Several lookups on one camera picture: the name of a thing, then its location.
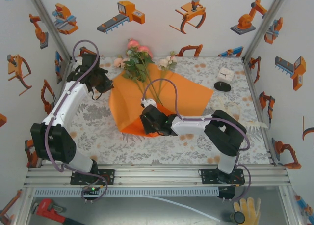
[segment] black mounting plate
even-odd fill
[[[106,180],[108,185],[113,185],[114,182],[114,169],[99,169],[99,175],[103,176]],[[73,172],[71,176],[71,185],[88,185],[87,182],[84,182],[82,180],[82,174]],[[94,185],[104,185],[105,183],[103,181],[97,181]]]
[[[203,184],[237,184],[243,185],[245,183],[245,178],[243,174],[243,169],[234,169],[230,173],[230,180],[226,183],[221,182],[217,177],[217,169],[200,169],[199,173],[202,177]]]

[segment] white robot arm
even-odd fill
[[[212,118],[226,120],[225,122],[236,125],[243,133],[246,133],[245,127],[227,113],[217,110],[213,115],[200,117],[179,117],[176,114],[166,116],[156,108],[156,103],[152,99],[142,100],[142,106],[144,110],[140,118],[147,134],[158,132],[163,136],[183,134],[207,135],[220,151],[218,177],[221,174],[222,183],[224,178],[233,172],[244,136],[229,124],[210,120]]]
[[[88,75],[85,75],[85,77],[74,86],[74,83],[92,66],[95,59],[96,55],[83,55],[82,65],[77,67],[75,71],[71,72],[67,77],[65,89],[52,112],[41,124],[34,123],[30,132],[38,157],[50,160],[45,145],[45,133],[50,124],[48,147],[54,161],[67,164],[70,168],[81,172],[98,175],[96,161],[79,153],[75,142],[68,133],[73,116],[88,92],[93,92],[93,87],[96,88],[99,93],[104,93],[113,88],[112,81],[106,76],[108,71],[99,68],[99,60]],[[95,178],[86,176],[85,181],[93,183],[94,180]]]

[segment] table surface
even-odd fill
[[[101,57],[100,67],[109,71],[110,79],[122,70],[113,67],[115,57]],[[239,163],[269,164],[262,133],[239,57],[178,57],[174,72],[214,90],[203,115],[214,113],[215,109],[229,109],[235,118],[247,128],[251,143],[248,151],[242,151]],[[214,89],[220,68],[235,72],[230,92]],[[217,164],[220,152],[205,135],[158,136],[148,138],[119,132],[111,115],[108,99],[110,91],[97,101],[91,93],[83,100],[71,123],[70,135],[78,151],[102,164]]]

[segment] flower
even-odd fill
[[[119,67],[121,65],[122,58],[118,57],[113,61],[113,66],[114,67]]]
[[[175,56],[171,56],[172,62],[178,63],[177,58]]]
[[[124,64],[123,62],[124,61],[128,61],[129,59],[128,58],[124,58],[122,61],[121,61],[121,68],[124,68],[124,66],[126,65],[126,64]]]
[[[171,64],[172,62],[177,63],[177,58],[175,58],[174,56],[167,56],[167,61],[169,61],[169,64]]]
[[[159,61],[159,65],[166,68],[168,66],[168,60],[167,59],[161,59]]]
[[[127,48],[128,48],[128,49],[131,49],[131,48],[134,48],[134,47],[139,48],[139,47],[140,47],[140,44],[139,44],[138,41],[131,40],[131,41],[128,43]]]
[[[147,52],[151,56],[151,58],[153,58],[153,53],[146,46],[140,46],[137,51],[138,52]]]

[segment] white cable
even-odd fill
[[[186,206],[186,205],[184,205],[184,204],[179,204],[179,203],[173,202],[173,201],[171,201],[171,200],[167,200],[167,199],[163,199],[163,198],[159,198],[159,197],[150,197],[150,196],[139,196],[139,197],[149,198],[149,199],[157,199],[157,200],[161,200],[161,201],[164,201],[164,202],[167,202],[167,203],[170,203],[170,204],[174,204],[174,205],[177,205],[177,206],[180,206],[180,207],[183,207],[183,208],[192,210],[192,211],[194,211],[194,212],[196,212],[196,213],[199,213],[199,214],[201,214],[201,215],[204,215],[205,217],[208,217],[208,218],[210,218],[210,219],[213,219],[213,220],[215,220],[215,221],[220,222],[220,219],[217,219],[217,218],[215,218],[215,217],[213,217],[213,216],[211,216],[211,215],[208,215],[208,214],[206,214],[206,213],[203,213],[203,212],[201,212],[201,211],[199,211],[199,210],[197,210],[197,209],[191,208],[191,207]]]

